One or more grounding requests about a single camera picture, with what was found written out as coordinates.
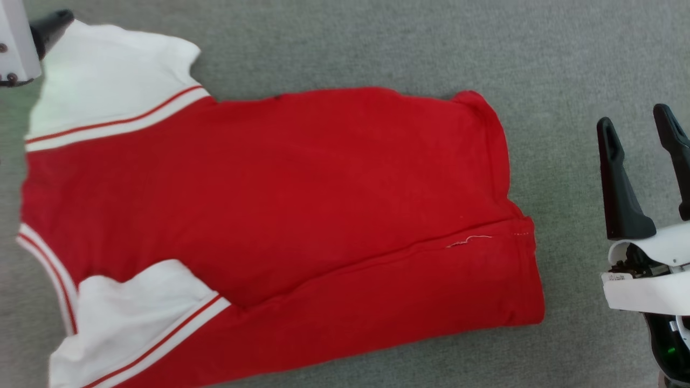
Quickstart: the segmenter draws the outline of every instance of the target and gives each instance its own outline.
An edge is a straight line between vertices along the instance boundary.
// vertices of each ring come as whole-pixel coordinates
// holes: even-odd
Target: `white label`
[[[602,282],[612,282],[616,280],[632,280],[633,276],[630,273],[620,272],[604,272],[602,273]]]

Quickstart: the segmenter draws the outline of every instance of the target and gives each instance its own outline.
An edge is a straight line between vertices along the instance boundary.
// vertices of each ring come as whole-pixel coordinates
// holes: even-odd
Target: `white sleeve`
[[[178,260],[156,263],[124,283],[87,278],[77,297],[78,333],[51,355],[49,387],[114,387],[228,306]]]

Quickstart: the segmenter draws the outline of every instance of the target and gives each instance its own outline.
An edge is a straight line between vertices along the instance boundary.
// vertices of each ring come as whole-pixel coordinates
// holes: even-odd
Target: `red fabric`
[[[210,384],[543,316],[533,224],[507,199],[503,130],[476,93],[207,98],[28,164],[23,221],[75,283],[177,258],[233,304],[123,386]]]

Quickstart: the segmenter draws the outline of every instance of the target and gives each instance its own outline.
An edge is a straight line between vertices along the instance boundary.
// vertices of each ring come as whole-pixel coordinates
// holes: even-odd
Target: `sleeve trim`
[[[22,224],[19,227],[17,243],[33,254],[43,265],[55,287],[67,335],[72,336],[76,334],[77,321],[75,317],[77,312],[75,311],[75,301],[77,300],[77,288],[69,273],[50,247],[28,225]]]
[[[40,151],[84,140],[134,132],[163,121],[188,105],[209,96],[209,93],[201,85],[195,85],[178,92],[155,108],[136,117],[79,126],[48,135],[29,136],[26,138],[26,150],[28,152]]]

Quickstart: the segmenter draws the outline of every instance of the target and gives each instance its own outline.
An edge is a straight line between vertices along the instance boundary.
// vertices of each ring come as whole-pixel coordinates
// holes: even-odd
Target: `folded shirt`
[[[18,240],[67,328],[51,387],[195,387],[541,321],[479,94],[218,102],[198,54],[76,21],[44,60]]]

